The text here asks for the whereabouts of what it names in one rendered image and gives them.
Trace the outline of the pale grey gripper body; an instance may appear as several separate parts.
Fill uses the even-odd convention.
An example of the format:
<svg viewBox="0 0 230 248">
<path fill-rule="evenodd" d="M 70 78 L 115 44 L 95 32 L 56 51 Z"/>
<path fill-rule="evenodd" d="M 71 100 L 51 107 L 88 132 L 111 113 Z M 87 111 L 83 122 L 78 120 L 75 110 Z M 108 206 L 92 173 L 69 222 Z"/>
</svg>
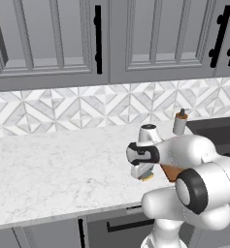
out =
<svg viewBox="0 0 230 248">
<path fill-rule="evenodd" d="M 140 164 L 138 166 L 132 166 L 131 167 L 131 175 L 139 179 L 139 177 L 144 174 L 147 171 L 152 171 L 153 169 L 153 164 Z"/>
</svg>

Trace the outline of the brown wooden cutting board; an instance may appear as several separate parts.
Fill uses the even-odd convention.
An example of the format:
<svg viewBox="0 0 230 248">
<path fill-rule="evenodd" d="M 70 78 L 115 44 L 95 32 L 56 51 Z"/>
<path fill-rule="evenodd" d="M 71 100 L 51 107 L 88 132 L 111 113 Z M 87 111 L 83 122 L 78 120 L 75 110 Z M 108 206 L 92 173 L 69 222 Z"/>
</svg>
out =
<svg viewBox="0 0 230 248">
<path fill-rule="evenodd" d="M 167 179 L 170 182 L 175 182 L 177 180 L 178 175 L 182 172 L 181 168 L 172 167 L 168 165 L 161 165 L 161 169 L 163 169 Z"/>
</svg>

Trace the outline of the white soap dispenser black pump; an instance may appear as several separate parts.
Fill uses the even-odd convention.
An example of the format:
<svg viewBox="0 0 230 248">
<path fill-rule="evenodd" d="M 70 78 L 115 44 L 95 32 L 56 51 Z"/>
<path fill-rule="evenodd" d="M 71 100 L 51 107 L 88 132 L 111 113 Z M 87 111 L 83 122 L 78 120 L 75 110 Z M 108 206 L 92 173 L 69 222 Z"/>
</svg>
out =
<svg viewBox="0 0 230 248">
<path fill-rule="evenodd" d="M 186 108 L 182 108 L 179 112 L 176 113 L 173 133 L 177 136 L 181 136 L 184 134 L 185 125 L 188 118 L 188 115 L 185 112 Z"/>
</svg>

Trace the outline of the grey drawer front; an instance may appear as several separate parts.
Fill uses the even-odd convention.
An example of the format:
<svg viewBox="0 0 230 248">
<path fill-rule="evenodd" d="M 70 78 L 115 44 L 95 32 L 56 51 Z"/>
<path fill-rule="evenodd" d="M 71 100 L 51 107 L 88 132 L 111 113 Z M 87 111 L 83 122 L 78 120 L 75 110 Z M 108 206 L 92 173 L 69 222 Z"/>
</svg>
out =
<svg viewBox="0 0 230 248">
<path fill-rule="evenodd" d="M 89 214 L 86 217 L 89 248 L 141 248 L 153 224 L 108 232 L 107 222 L 110 222 L 111 226 L 117 226 L 143 220 L 149 220 L 149 218 L 140 205 Z"/>
</svg>

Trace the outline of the dark grey sink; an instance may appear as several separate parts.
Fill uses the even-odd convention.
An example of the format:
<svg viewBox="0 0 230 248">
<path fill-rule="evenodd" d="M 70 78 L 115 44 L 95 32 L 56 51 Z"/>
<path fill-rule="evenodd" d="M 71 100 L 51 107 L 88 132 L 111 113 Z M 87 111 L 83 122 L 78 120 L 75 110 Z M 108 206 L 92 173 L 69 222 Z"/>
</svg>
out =
<svg viewBox="0 0 230 248">
<path fill-rule="evenodd" d="M 188 129 L 194 134 L 211 140 L 220 155 L 230 157 L 230 118 L 213 118 L 192 120 L 186 123 Z"/>
</svg>

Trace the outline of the grey base cupboard door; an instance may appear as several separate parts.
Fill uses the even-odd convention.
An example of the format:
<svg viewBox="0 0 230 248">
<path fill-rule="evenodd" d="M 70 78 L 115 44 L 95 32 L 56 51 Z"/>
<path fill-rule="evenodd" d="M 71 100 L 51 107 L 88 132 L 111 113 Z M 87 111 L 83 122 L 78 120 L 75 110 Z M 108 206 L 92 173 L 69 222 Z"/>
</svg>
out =
<svg viewBox="0 0 230 248">
<path fill-rule="evenodd" d="M 85 248 L 76 219 L 13 228 L 20 248 Z"/>
</svg>

